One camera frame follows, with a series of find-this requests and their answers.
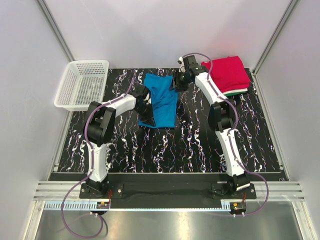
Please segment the blue t shirt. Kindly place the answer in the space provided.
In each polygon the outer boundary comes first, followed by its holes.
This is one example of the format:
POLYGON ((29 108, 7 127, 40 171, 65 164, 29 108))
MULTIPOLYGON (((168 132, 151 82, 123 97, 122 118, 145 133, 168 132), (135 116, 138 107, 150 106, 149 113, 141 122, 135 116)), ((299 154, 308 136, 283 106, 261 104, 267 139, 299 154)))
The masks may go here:
POLYGON ((174 128, 176 125, 177 103, 179 94, 170 90, 173 76, 158 76, 147 73, 143 84, 151 92, 151 103, 155 126, 141 121, 139 126, 148 128, 174 128))

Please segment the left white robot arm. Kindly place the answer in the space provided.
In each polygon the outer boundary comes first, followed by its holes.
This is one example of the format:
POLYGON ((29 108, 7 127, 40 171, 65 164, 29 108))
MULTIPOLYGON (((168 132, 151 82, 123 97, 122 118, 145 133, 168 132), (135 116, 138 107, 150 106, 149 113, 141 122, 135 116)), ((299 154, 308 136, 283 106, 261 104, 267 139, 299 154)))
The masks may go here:
POLYGON ((156 125, 151 91, 137 85, 134 91, 124 93, 106 102, 93 101, 86 112, 83 134, 89 151, 87 177, 81 191, 97 198, 107 196, 108 190, 106 151, 114 133, 116 117, 127 111, 136 111, 139 121, 148 126, 156 125))

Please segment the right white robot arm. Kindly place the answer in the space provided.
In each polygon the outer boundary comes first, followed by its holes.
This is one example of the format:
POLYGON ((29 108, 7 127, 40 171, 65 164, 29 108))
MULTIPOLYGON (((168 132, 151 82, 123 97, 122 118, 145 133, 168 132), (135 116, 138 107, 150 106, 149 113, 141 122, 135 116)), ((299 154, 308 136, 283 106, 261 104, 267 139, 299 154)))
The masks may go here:
POLYGON ((193 83, 202 91, 210 105, 208 125, 215 132, 223 151, 227 181, 221 189, 211 192, 219 197, 228 195, 235 199, 243 198, 251 183, 241 164, 235 140, 235 130, 239 121, 236 106, 212 80, 213 63, 210 64, 210 68, 206 68, 198 64, 196 57, 191 53, 181 56, 177 62, 180 67, 173 74, 170 88, 176 92, 185 92, 193 83))

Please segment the red folded t shirt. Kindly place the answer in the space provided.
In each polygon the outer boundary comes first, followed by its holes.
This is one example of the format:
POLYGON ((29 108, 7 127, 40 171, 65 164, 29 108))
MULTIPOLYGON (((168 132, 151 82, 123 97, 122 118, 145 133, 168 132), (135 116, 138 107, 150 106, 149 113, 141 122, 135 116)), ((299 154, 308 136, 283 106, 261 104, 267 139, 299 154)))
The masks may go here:
POLYGON ((248 91, 251 81, 239 56, 229 56, 211 62, 213 64, 211 79, 225 96, 248 91))

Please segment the white plastic basket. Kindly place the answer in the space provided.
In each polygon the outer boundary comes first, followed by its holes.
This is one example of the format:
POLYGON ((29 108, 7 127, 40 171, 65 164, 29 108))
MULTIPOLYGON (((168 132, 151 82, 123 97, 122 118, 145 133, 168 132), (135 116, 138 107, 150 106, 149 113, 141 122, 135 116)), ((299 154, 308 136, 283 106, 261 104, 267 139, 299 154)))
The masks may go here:
POLYGON ((91 102, 104 97, 109 71, 107 60, 75 60, 64 70, 54 99, 54 106, 70 112, 87 111, 91 102))

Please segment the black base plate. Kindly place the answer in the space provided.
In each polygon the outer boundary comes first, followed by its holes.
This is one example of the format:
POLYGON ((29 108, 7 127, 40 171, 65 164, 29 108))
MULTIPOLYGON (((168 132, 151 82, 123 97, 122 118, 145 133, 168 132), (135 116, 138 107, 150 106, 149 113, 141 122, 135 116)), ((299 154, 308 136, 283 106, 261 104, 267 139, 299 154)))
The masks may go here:
POLYGON ((110 190, 108 195, 96 197, 82 192, 81 185, 79 197, 81 199, 102 199, 111 196, 114 199, 124 199, 137 194, 152 196, 191 194, 217 200, 255 200, 257 198, 252 181, 244 197, 213 194, 212 190, 220 190, 227 183, 227 179, 228 175, 225 173, 110 173, 107 175, 107 189, 110 190))

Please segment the aluminium frame rail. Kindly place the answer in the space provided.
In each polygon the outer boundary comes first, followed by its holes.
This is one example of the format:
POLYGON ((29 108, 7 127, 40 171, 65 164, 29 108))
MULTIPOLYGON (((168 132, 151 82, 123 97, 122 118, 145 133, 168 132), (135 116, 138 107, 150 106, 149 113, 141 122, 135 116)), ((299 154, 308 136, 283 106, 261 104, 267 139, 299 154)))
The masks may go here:
POLYGON ((109 192, 99 195, 85 186, 67 181, 41 181, 34 201, 47 209, 161 212, 229 212, 234 204, 302 202, 304 195, 297 182, 256 181, 241 193, 222 194, 222 183, 208 182, 124 182, 112 183, 109 192))

